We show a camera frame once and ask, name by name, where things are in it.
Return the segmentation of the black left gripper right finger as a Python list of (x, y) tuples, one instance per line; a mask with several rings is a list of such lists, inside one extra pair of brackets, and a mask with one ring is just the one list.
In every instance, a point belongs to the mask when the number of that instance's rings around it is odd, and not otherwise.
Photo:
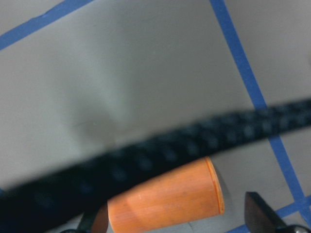
[(246, 192), (244, 221), (250, 233), (281, 233), (288, 226), (257, 192)]

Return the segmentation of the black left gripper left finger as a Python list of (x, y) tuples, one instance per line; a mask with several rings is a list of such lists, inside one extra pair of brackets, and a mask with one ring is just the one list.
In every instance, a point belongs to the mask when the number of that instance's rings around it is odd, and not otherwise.
[(78, 224), (77, 232), (78, 233), (91, 233), (91, 228), (95, 221), (96, 215), (97, 215), (96, 212), (84, 212)]

